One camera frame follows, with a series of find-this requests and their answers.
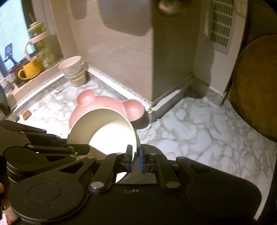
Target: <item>green lid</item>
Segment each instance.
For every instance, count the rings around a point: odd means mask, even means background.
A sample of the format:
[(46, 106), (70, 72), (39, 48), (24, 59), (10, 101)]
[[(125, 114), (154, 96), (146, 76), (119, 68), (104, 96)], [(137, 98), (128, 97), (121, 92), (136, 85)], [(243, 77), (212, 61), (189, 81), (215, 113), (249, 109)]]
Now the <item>green lid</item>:
[(33, 32), (35, 29), (44, 26), (43, 22), (34, 22), (33, 24), (30, 25), (31, 27), (28, 29), (28, 32)]

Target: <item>marble pattern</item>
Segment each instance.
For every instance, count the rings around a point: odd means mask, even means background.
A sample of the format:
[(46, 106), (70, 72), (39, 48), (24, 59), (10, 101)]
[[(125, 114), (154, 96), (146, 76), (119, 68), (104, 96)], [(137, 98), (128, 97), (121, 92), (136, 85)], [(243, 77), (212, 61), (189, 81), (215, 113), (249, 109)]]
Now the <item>marble pattern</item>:
[[(110, 91), (92, 78), (90, 82), (74, 88), (65, 83), (30, 108), (32, 115), (19, 122), (46, 129), (48, 133), (67, 138), (68, 119), (76, 106), (76, 96), (85, 89), (96, 94), (126, 98)], [(140, 142), (159, 148), (168, 159), (177, 156), (190, 159), (242, 177), (253, 182), (262, 193), (259, 217), (267, 198), (276, 161), (274, 142), (252, 129), (234, 111), (228, 100), (221, 108), (210, 105), (199, 96), (187, 92), (161, 119), (137, 130)]]

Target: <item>wooden cutting board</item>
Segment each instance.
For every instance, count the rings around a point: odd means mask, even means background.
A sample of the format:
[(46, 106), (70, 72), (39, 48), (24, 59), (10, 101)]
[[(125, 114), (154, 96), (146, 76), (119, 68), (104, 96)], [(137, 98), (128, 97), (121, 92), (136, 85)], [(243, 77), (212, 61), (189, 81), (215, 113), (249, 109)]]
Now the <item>wooden cutting board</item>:
[(245, 121), (277, 140), (277, 34), (250, 42), (239, 55), (233, 78), (235, 98)]

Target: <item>pink bear-shaped plate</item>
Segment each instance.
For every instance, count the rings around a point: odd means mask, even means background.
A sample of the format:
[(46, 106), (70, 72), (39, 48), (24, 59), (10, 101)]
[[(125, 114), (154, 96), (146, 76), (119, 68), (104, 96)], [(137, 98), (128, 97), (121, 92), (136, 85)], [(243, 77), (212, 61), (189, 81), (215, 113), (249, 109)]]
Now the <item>pink bear-shaped plate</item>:
[(69, 128), (71, 129), (75, 121), (83, 114), (100, 107), (115, 109), (126, 116), (129, 121), (138, 120), (143, 116), (145, 111), (143, 105), (137, 100), (128, 99), (120, 102), (119, 100), (108, 96), (95, 95), (93, 90), (88, 89), (82, 91), (77, 96), (77, 107), (73, 110), (69, 118)]

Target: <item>air vent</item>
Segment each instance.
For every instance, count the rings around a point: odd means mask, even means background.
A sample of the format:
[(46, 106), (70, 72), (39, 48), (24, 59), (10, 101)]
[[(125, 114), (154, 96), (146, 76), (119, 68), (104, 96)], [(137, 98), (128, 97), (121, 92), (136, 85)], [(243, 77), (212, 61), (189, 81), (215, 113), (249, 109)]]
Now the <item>air vent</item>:
[(234, 31), (234, 1), (213, 0), (210, 42), (213, 48), (228, 55)]

